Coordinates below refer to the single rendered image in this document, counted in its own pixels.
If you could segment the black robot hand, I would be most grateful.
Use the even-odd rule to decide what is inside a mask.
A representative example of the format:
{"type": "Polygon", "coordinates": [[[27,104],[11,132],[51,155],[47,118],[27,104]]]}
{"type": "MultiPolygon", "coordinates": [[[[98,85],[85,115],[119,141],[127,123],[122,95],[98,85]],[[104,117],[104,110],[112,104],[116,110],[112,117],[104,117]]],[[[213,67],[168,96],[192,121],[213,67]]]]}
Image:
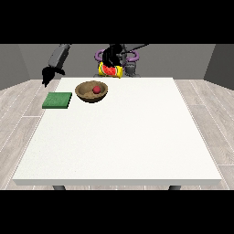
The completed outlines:
{"type": "Polygon", "coordinates": [[[122,46],[120,44],[110,45],[103,51],[102,62],[105,66],[112,68],[120,66],[120,59],[117,57],[122,52],[122,46]]]}
{"type": "Polygon", "coordinates": [[[64,75],[65,71],[63,69],[53,68],[53,67],[45,67],[42,69],[42,84],[47,87],[47,85],[54,79],[55,74],[64,75]]]}

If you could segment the yellow cup with melon print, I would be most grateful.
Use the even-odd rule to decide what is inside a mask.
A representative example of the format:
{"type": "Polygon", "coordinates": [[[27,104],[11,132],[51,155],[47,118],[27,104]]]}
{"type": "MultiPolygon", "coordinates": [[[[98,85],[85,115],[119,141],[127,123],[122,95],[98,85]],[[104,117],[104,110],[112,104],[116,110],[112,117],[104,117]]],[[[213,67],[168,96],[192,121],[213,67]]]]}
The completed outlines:
{"type": "Polygon", "coordinates": [[[115,66],[109,68],[101,62],[99,65],[99,74],[105,77],[115,77],[120,79],[122,77],[122,67],[115,66]]]}

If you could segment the green square pad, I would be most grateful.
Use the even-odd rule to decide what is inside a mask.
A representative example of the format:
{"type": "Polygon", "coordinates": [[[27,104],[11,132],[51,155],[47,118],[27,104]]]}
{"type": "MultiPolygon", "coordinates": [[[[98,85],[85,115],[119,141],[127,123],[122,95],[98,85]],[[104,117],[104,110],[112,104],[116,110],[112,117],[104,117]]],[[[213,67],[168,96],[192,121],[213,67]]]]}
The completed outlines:
{"type": "Polygon", "coordinates": [[[43,109],[67,109],[71,92],[50,92],[42,104],[43,109]]]}

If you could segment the brown wooden bowl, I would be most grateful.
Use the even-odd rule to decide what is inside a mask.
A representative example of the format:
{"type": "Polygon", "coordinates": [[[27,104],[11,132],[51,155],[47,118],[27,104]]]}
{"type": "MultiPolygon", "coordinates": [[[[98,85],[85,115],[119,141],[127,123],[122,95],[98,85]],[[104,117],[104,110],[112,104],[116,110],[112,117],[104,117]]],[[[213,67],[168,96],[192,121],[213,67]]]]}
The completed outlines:
{"type": "Polygon", "coordinates": [[[84,81],[81,84],[79,84],[75,89],[75,93],[77,94],[77,96],[82,101],[88,103],[95,103],[101,101],[106,96],[107,92],[108,86],[104,82],[97,80],[84,81]],[[100,88],[99,93],[95,93],[93,91],[93,89],[96,86],[100,88]]]}

